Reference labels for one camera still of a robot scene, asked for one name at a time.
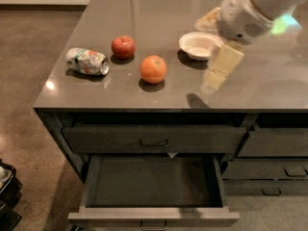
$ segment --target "can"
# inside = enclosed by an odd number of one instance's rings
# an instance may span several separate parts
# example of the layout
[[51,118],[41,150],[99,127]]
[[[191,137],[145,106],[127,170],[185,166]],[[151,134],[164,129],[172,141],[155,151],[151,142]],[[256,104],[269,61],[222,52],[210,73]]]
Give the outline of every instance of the can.
[[88,75],[106,75],[109,71],[108,59],[104,54],[84,48],[69,49],[66,64],[70,69]]

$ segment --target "orange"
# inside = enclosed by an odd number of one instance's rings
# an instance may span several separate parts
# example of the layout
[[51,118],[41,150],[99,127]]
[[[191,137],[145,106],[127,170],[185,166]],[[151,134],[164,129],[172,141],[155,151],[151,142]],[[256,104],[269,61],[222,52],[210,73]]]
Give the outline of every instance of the orange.
[[152,55],[141,62],[140,71],[144,81],[150,84],[157,84],[164,80],[167,73],[167,65],[164,59]]

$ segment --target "closed drawer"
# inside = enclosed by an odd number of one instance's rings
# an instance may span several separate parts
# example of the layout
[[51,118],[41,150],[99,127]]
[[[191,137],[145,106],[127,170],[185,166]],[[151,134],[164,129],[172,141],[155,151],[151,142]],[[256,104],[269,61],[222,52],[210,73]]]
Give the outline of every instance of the closed drawer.
[[66,127],[75,153],[234,153],[245,129],[208,125],[99,125]]
[[308,157],[308,128],[249,131],[238,157]]
[[308,179],[308,162],[250,162],[228,164],[223,179]]
[[227,195],[308,195],[308,181],[277,180],[277,181],[223,181]]
[[93,156],[78,213],[78,226],[228,226],[229,212],[211,156]]

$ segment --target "white bowl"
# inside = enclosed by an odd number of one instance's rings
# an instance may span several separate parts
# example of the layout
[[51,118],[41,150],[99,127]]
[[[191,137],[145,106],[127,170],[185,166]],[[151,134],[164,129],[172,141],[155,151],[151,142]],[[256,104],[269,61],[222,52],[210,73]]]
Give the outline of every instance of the white bowl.
[[223,41],[212,34],[194,32],[181,37],[179,45],[191,59],[207,61],[218,47],[222,47]]

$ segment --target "apple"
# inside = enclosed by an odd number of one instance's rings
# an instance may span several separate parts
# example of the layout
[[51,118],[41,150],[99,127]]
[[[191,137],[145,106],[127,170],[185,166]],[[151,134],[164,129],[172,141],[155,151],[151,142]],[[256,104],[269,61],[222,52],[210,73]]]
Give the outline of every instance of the apple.
[[112,50],[114,55],[121,59],[127,60],[134,56],[136,44],[129,36],[120,36],[112,41]]

